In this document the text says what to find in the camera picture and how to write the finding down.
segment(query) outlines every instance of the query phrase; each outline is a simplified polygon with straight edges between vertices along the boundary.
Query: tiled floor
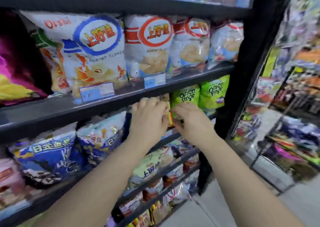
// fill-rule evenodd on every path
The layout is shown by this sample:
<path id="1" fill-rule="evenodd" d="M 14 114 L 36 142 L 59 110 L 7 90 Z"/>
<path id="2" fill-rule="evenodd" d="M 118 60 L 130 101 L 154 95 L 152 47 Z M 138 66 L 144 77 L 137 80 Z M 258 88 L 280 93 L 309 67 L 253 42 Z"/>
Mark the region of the tiled floor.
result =
<path id="1" fill-rule="evenodd" d="M 280 114 L 272 110 L 267 110 L 263 114 L 263 123 L 256 142 L 263 139 L 279 117 Z M 255 156 L 256 152 L 251 147 L 242 158 L 250 165 Z M 292 183 L 291 177 L 264 158 L 257 161 L 255 169 L 280 189 Z M 195 196 L 195 199 L 197 202 L 187 202 L 161 226 L 236 227 L 217 181 L 213 181 L 206 192 L 201 197 Z M 320 226 L 320 176 L 310 182 L 297 184 L 279 199 L 306 227 Z"/>

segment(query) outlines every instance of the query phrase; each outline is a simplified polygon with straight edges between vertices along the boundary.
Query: price label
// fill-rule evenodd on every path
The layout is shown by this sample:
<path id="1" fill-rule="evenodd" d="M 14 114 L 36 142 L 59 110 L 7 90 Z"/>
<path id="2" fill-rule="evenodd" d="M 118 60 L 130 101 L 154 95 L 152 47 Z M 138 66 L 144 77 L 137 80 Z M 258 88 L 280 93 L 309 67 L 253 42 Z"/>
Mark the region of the price label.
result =
<path id="1" fill-rule="evenodd" d="M 149 89 L 166 83 L 166 74 L 154 75 L 144 78 L 144 88 Z"/>
<path id="2" fill-rule="evenodd" d="M 79 88 L 83 102 L 99 100 L 106 97 L 114 96 L 115 90 L 113 83 L 104 83 L 91 87 Z"/>

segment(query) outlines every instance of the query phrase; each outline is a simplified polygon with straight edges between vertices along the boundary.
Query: forearm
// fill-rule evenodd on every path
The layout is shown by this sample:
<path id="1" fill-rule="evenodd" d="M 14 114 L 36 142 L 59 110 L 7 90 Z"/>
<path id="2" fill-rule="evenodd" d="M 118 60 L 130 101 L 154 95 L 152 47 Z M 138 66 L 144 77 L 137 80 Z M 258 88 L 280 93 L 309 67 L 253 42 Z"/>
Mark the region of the forearm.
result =
<path id="1" fill-rule="evenodd" d="M 35 227 L 104 226 L 127 180 L 147 151 L 147 147 L 134 147 L 127 139 L 60 198 Z"/>
<path id="2" fill-rule="evenodd" d="M 224 140 L 208 140 L 200 148 L 214 170 L 238 227 L 303 226 Z"/>

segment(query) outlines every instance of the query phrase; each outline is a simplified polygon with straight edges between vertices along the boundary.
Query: green onion rings bag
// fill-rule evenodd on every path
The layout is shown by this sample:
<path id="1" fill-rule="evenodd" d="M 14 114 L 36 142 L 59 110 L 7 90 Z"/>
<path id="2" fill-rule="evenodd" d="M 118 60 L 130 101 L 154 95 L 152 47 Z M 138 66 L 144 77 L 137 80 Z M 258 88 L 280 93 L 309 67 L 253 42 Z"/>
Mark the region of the green onion rings bag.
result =
<path id="1" fill-rule="evenodd" d="M 183 102 L 192 102 L 198 105 L 200 87 L 198 84 L 183 88 L 182 90 L 174 91 L 171 94 L 170 107 L 174 108 L 176 105 Z"/>
<path id="2" fill-rule="evenodd" d="M 224 97 L 229 86 L 230 75 L 225 75 L 211 82 L 201 83 L 198 106 L 206 113 L 223 107 Z"/>

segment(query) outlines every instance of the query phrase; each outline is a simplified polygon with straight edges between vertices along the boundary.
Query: hand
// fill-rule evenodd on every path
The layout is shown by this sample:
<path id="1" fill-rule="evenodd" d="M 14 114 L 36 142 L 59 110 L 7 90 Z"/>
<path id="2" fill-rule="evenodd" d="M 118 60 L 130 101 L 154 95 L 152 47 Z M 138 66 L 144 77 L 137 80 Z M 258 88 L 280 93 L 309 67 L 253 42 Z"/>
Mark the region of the hand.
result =
<path id="1" fill-rule="evenodd" d="M 174 119 L 173 124 L 190 144 L 201 148 L 212 145 L 213 140 L 219 138 L 214 131 L 214 124 L 195 104 L 191 102 L 180 103 L 172 108 L 171 111 L 183 119 L 183 124 L 176 119 Z"/>
<path id="2" fill-rule="evenodd" d="M 155 97 L 142 98 L 132 105 L 132 119 L 128 139 L 138 147 L 148 150 L 161 140 L 169 126 L 169 120 L 164 116 L 168 103 Z"/>

